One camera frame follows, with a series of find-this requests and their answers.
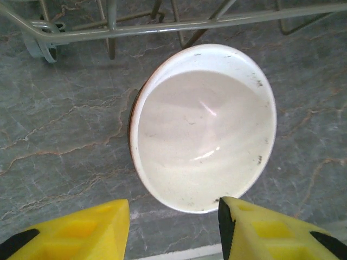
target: ceramic bowl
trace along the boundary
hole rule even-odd
[[[275,100],[256,63],[203,44],[166,60],[140,90],[129,147],[149,192],[183,212],[217,210],[258,179],[276,132]]]

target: metal rack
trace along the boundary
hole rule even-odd
[[[101,0],[96,0],[100,20],[88,24],[72,27],[65,31],[62,22],[52,22],[48,15],[46,0],[19,0],[39,1],[42,11],[41,20],[24,19],[13,11],[8,3],[0,2],[0,15],[8,18],[19,26],[22,31],[24,43],[33,57],[44,57],[49,63],[57,61],[57,46],[70,42],[88,41],[104,38],[106,40],[108,55],[115,59],[115,38],[132,35],[165,33],[176,31],[182,48],[192,46],[208,29],[221,28],[241,24],[250,24],[264,21],[279,20],[281,32],[285,35],[294,33],[317,20],[335,12],[347,11],[347,3],[324,4],[300,8],[283,9],[281,0],[276,0],[277,8],[270,11],[248,12],[244,14],[225,15],[226,11],[236,0],[224,0],[209,18],[180,20],[176,0],[171,0],[174,21],[165,21],[165,12],[160,10],[162,0],[155,0],[152,10],[139,12],[125,17],[117,17],[117,0],[107,0],[105,16]],[[300,16],[318,15],[316,18],[288,30],[284,19]],[[118,26],[117,23],[135,18],[149,16],[156,23]],[[184,42],[183,31],[196,30],[192,37]]]

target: bowl rim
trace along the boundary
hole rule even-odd
[[[144,103],[145,103],[147,97],[153,91],[153,90],[149,91],[148,88],[152,84],[152,82],[157,78],[157,76],[160,75],[160,73],[165,69],[166,66],[168,66],[172,62],[175,62],[175,60],[186,55],[187,53],[194,52],[196,50],[204,51],[205,49],[209,49],[209,48],[224,49],[225,51],[229,51],[232,53],[237,52],[238,56],[240,56],[243,59],[248,60],[248,62],[250,62],[252,64],[254,69],[258,70],[259,73],[264,76],[264,78],[266,80],[266,84],[264,84],[264,86],[267,88],[267,91],[269,94],[269,99],[271,101],[270,107],[271,107],[271,111],[272,111],[272,120],[274,123],[273,124],[274,127],[272,129],[273,130],[272,131],[273,137],[272,137],[272,143],[270,145],[271,148],[269,150],[268,158],[262,164],[262,166],[260,168],[261,170],[259,171],[259,173],[253,174],[253,177],[249,180],[248,185],[245,186],[245,188],[240,189],[239,193],[235,197],[240,198],[242,195],[244,195],[254,185],[254,183],[257,181],[259,176],[261,176],[261,174],[263,173],[264,168],[266,167],[266,165],[269,161],[270,155],[272,153],[275,138],[276,138],[276,132],[277,132],[277,110],[276,110],[276,103],[275,103],[275,98],[273,95],[271,85],[268,82],[268,79],[267,79],[266,75],[264,74],[264,72],[262,71],[262,69],[258,66],[258,64],[256,64],[253,59],[251,59],[248,55],[246,55],[242,51],[237,50],[237,49],[230,47],[230,46],[227,46],[227,45],[222,45],[222,44],[211,44],[211,43],[200,44],[200,45],[196,45],[196,46],[179,51],[178,53],[172,55],[167,60],[165,60],[161,65],[159,65],[157,67],[157,69],[148,78],[148,80],[143,84],[143,86],[139,90],[139,92],[138,92],[138,94],[137,94],[137,96],[136,96],[136,98],[132,104],[132,108],[131,108],[131,111],[129,114],[129,120],[128,120],[128,131],[127,131],[127,133],[128,133],[128,146],[129,146],[130,155],[131,155],[134,167],[137,171],[137,174],[139,175],[140,180],[142,181],[142,183],[146,187],[146,189],[152,194],[152,196],[154,196],[162,204],[170,207],[171,209],[174,209],[174,210],[177,210],[180,212],[185,212],[185,213],[203,214],[203,213],[213,212],[213,211],[216,211],[218,209],[218,204],[216,204],[216,207],[212,208],[212,209],[203,210],[203,211],[202,210],[194,211],[194,210],[181,209],[179,207],[171,205],[171,203],[168,200],[162,198],[161,195],[156,191],[154,186],[151,185],[151,182],[149,181],[145,171],[143,170],[141,158],[139,155],[139,149],[138,149],[138,134],[137,133],[138,133],[138,127],[139,127],[140,117],[141,117]]]

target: gray marble floor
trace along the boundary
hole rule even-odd
[[[82,2],[50,2],[51,16],[68,26],[97,20],[95,2]],[[182,15],[219,3],[178,2]],[[122,0],[118,13],[152,4]],[[38,17],[35,4],[14,6]],[[164,7],[169,10],[169,1]],[[273,7],[270,0],[247,0],[232,11]],[[346,23],[340,13],[291,36],[274,21],[209,30],[199,40],[244,51],[273,87],[274,150],[243,199],[311,223],[347,218]],[[220,242],[216,213],[184,214],[160,204],[142,185],[128,151],[132,101],[178,51],[175,33],[124,37],[117,39],[115,61],[103,41],[89,41],[62,46],[51,65],[31,58],[18,28],[0,17],[1,241],[29,225],[125,198],[131,207],[126,259]]]

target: dark stain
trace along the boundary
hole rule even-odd
[[[262,156],[260,155],[260,156],[258,156],[258,165],[260,165],[261,164],[261,161],[262,161]]]

